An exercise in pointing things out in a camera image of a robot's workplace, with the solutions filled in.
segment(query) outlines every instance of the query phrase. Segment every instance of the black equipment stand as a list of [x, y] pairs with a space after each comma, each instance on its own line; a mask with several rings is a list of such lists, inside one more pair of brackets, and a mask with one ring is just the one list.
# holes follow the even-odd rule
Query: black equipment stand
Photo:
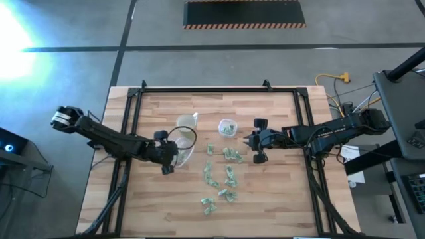
[[[424, 60], [425, 48], [422, 48], [394, 70], [373, 74], [396, 140], [345, 164], [345, 170], [350, 175], [390, 161], [393, 171], [387, 173], [388, 181], [397, 182], [418, 238], [425, 237], [425, 215], [416, 211], [402, 177], [425, 173], [425, 148], [415, 147], [409, 142], [416, 132], [424, 133], [420, 122], [425, 120], [425, 109], [421, 105], [425, 102], [425, 74], [414, 70]], [[397, 220], [404, 221], [401, 211], [395, 214]]]
[[[44, 161], [44, 157], [32, 141], [23, 139], [17, 135], [15, 136], [21, 138], [18, 139], [18, 141], [24, 141], [21, 144], [22, 150], [19, 150], [19, 154], [14, 154], [0, 149], [0, 161], [5, 164], [3, 166], [6, 170], [5, 174], [9, 174], [9, 178], [13, 179], [13, 182], [16, 182], [13, 184], [21, 188], [26, 188], [28, 186], [28, 182], [31, 180], [33, 170], [37, 169], [43, 173], [49, 174], [52, 173], [52, 166]], [[9, 236], [11, 224], [13, 222], [13, 215], [16, 213], [16, 210], [19, 209], [19, 204], [21, 203], [24, 194], [25, 191], [16, 190], [16, 194], [13, 195], [10, 205], [7, 206], [8, 203], [6, 201], [4, 202], [4, 205], [7, 206], [8, 209], [0, 224], [0, 238], [7, 238]]]

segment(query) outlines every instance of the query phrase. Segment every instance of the metal bracket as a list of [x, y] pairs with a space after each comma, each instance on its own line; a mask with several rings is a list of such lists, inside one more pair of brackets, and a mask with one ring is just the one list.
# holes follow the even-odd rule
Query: metal bracket
[[265, 79], [263, 81], [263, 85], [262, 86], [267, 87], [267, 91], [268, 92], [272, 92], [273, 91], [273, 88], [272, 88], [272, 86], [270, 85], [270, 82], [267, 79]]
[[139, 93], [140, 88], [130, 88], [127, 92], [127, 97], [133, 97]]
[[308, 90], [306, 87], [297, 87], [298, 94], [302, 95], [303, 97], [308, 97]]

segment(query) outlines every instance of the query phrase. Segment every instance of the green paper piece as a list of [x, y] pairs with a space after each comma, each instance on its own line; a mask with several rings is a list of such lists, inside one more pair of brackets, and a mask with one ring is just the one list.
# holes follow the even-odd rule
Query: green paper piece
[[204, 210], [204, 214], [205, 216], [208, 216], [210, 213], [214, 212], [215, 210], [217, 210], [217, 207], [213, 203], [211, 203], [209, 204], [207, 209]]
[[238, 186], [238, 181], [236, 180], [236, 177], [234, 176], [234, 171], [232, 166], [226, 165], [226, 172], [227, 172], [228, 179], [226, 179], [224, 183], [231, 187]]
[[212, 155], [214, 152], [214, 145], [212, 143], [209, 143], [207, 146], [207, 154]]
[[227, 160], [235, 160], [238, 163], [242, 163], [244, 159], [239, 155], [239, 152], [233, 148], [224, 148], [223, 149], [224, 158]]
[[224, 195], [228, 202], [233, 202], [235, 199], [238, 198], [238, 194], [236, 192], [229, 191], [228, 189], [221, 190], [220, 192], [218, 192], [218, 195], [219, 196]]
[[214, 199], [213, 198], [204, 198], [204, 199], [201, 199], [201, 203], [202, 203], [202, 205], [205, 205], [207, 203], [214, 203]]
[[235, 157], [238, 163], [241, 163], [244, 161], [244, 159], [240, 156], [239, 152], [236, 152]]
[[220, 188], [220, 183], [214, 181], [211, 177], [211, 167], [212, 167], [212, 163], [210, 161], [207, 162], [207, 164], [205, 165], [204, 168], [204, 181], [206, 183], [208, 183], [209, 185], [216, 187], [216, 188]]
[[230, 192], [230, 191], [228, 191], [225, 194], [225, 196], [228, 202], [233, 202], [235, 199], [238, 198], [238, 194], [236, 192]]
[[223, 189], [223, 190], [221, 190], [220, 192], [218, 192], [218, 195], [219, 195], [219, 196], [221, 196], [221, 195], [223, 195], [224, 193], [227, 193], [227, 191], [228, 191], [228, 189]]

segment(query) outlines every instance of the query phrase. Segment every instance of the gray floor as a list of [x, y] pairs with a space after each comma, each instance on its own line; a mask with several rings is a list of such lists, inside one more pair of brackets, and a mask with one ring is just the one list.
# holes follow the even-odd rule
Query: gray floor
[[[0, 2], [22, 28], [0, 39], [38, 46], [118, 46], [130, 0], [31, 0]], [[417, 31], [425, 18], [414, 1], [301, 1], [306, 29], [184, 31], [183, 1], [139, 0], [128, 45], [316, 44], [424, 42]], [[320, 73], [350, 73], [352, 82], [337, 83], [339, 93], [372, 82], [372, 73], [393, 68], [417, 48], [351, 50], [240, 50], [194, 52], [127, 52], [118, 86], [311, 85]], [[48, 196], [25, 195], [10, 238], [73, 235], [93, 151], [79, 135], [50, 128], [59, 105], [78, 106], [102, 115], [116, 52], [58, 52], [0, 56], [0, 127], [34, 141], [54, 165]], [[333, 80], [322, 78], [327, 92]], [[373, 86], [341, 97], [358, 104]], [[382, 109], [382, 104], [374, 105]], [[381, 136], [359, 137], [352, 144], [386, 143]], [[43, 191], [34, 183], [34, 190]], [[354, 195], [362, 231], [369, 235], [414, 238], [409, 224], [393, 225], [389, 200]]]

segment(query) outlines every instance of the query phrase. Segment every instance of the wooden table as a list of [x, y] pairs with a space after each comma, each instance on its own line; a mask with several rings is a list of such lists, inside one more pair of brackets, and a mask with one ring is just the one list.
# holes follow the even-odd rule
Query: wooden table
[[[315, 123], [331, 120], [323, 86], [307, 87]], [[127, 90], [113, 87], [108, 96], [103, 124], [116, 131], [121, 128]], [[243, 144], [243, 137], [253, 130], [254, 118], [267, 118], [272, 129], [297, 125], [293, 96], [269, 92], [144, 93], [137, 134], [152, 138], [154, 131], [173, 129], [179, 115], [195, 112], [199, 112], [198, 141], [189, 161], [175, 173], [164, 176], [160, 165], [133, 160], [122, 236], [317, 236], [301, 149], [266, 150], [269, 161], [255, 165], [254, 152]], [[128, 131], [133, 116], [129, 118]], [[238, 123], [234, 139], [218, 134], [218, 123], [225, 118]], [[212, 156], [207, 155], [208, 143], [215, 146]], [[224, 147], [237, 149], [245, 158], [241, 164], [231, 163], [239, 182], [235, 202], [219, 197], [218, 190], [203, 181], [203, 168], [211, 161], [213, 179], [227, 187], [224, 166], [229, 162], [222, 154]], [[105, 155], [97, 152], [93, 163]], [[77, 232], [87, 229], [104, 207], [112, 168], [113, 160], [108, 159], [92, 169]], [[343, 166], [336, 158], [328, 157], [325, 173], [332, 203], [359, 231]], [[206, 206], [200, 200], [205, 197], [216, 199], [218, 209], [210, 216], [203, 214]], [[110, 230], [114, 229], [115, 211]], [[323, 205], [321, 214], [327, 228]]]

